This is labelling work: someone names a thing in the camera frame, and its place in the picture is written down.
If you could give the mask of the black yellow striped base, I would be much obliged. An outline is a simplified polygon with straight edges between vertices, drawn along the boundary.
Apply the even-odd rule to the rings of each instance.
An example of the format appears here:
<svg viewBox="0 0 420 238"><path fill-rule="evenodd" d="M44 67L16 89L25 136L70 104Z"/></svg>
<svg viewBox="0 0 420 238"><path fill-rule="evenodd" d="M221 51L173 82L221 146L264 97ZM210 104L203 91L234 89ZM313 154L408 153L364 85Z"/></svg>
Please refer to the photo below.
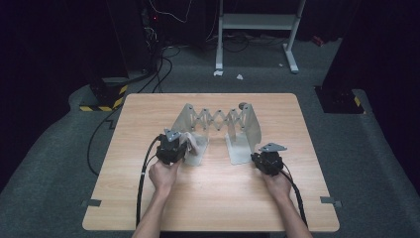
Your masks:
<svg viewBox="0 0 420 238"><path fill-rule="evenodd" d="M81 111L113 111L123 103L127 84L107 84L102 79L90 83L83 95L79 109Z"/></svg>
<svg viewBox="0 0 420 238"><path fill-rule="evenodd" d="M325 113L364 114L361 101L351 90L335 90L316 86L315 92Z"/></svg>

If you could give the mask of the white metal stand frame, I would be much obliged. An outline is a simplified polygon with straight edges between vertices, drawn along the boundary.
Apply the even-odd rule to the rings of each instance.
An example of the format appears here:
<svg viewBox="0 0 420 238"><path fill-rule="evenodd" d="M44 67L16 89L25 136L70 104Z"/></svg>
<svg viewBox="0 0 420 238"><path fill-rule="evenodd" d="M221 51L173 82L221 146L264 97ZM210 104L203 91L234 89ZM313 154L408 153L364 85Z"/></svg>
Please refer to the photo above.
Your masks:
<svg viewBox="0 0 420 238"><path fill-rule="evenodd" d="M288 31L289 38L283 44L283 50L292 73L299 68L294 58L292 47L301 21L306 0L299 0L295 14L234 14L224 12L224 0L219 0L218 36L215 56L215 70L223 70L223 32L225 30L271 30Z"/></svg>

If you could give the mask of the person's left hand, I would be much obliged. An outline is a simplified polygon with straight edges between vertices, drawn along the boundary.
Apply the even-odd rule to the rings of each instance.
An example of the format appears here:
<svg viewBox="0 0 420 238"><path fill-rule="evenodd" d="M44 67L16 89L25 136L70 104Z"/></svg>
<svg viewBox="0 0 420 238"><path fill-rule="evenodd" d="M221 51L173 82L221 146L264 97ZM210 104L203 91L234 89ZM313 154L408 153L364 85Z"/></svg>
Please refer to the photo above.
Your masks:
<svg viewBox="0 0 420 238"><path fill-rule="evenodd" d="M168 196L170 194L180 165L181 162L166 165L161 161L157 161L150 167L149 177L158 195Z"/></svg>

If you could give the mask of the expandable metal bookend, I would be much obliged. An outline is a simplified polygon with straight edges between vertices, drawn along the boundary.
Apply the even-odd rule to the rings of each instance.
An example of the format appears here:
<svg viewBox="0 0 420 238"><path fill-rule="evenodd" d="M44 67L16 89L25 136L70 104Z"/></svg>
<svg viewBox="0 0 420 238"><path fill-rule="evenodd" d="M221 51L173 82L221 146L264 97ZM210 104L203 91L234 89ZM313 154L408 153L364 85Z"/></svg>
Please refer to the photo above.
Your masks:
<svg viewBox="0 0 420 238"><path fill-rule="evenodd" d="M216 110L212 113L207 108L196 112L193 105L186 103L174 121L171 130L180 134L197 133L207 138L204 153L198 159L185 159L193 167L201 164L210 142L209 131L222 131L227 145L230 163L232 165L246 164L251 161L251 154L262 140L262 130L252 104L247 104L243 110L233 108L228 112Z"/></svg>

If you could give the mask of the person's right hand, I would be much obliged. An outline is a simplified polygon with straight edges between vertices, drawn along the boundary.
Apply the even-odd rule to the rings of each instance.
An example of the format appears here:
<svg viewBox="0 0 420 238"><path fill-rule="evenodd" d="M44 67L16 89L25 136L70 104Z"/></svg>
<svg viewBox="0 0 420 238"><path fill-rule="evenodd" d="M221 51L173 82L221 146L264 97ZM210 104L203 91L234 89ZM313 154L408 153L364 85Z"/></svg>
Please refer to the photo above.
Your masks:
<svg viewBox="0 0 420 238"><path fill-rule="evenodd" d="M284 203L290 199L291 183L288 173L280 173L276 176L262 176L268 192L276 202Z"/></svg>

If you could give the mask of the dark equipment tower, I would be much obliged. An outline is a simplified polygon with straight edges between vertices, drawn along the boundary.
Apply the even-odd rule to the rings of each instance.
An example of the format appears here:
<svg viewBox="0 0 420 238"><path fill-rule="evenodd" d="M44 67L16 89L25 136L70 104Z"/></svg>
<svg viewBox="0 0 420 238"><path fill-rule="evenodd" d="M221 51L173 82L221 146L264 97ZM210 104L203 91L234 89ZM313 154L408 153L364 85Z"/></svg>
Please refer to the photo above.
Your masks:
<svg viewBox="0 0 420 238"><path fill-rule="evenodd" d="M137 1L107 0L107 5L127 72L153 72L153 55Z"/></svg>

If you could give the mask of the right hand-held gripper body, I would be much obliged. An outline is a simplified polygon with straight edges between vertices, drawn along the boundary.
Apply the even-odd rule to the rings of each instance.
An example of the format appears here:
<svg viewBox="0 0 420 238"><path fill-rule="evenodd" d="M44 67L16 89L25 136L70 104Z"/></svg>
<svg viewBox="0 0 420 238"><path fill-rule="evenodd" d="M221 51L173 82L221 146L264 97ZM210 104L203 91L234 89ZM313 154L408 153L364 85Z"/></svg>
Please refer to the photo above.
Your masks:
<svg viewBox="0 0 420 238"><path fill-rule="evenodd" d="M256 153L256 167L265 175L278 175L284 166L279 152L286 150L286 147L276 143L268 143L262 146L260 152Z"/></svg>

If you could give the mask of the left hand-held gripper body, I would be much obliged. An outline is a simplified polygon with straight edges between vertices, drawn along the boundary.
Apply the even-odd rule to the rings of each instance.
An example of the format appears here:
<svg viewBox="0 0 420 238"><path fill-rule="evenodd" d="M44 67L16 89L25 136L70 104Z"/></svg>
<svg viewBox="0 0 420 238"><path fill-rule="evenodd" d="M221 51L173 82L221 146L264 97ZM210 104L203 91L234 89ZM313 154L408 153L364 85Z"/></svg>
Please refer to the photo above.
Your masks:
<svg viewBox="0 0 420 238"><path fill-rule="evenodd" d="M181 134L177 131L165 129L159 136L160 144L157 146L157 158L164 164L170 165L182 160L187 151L187 142L180 140Z"/></svg>

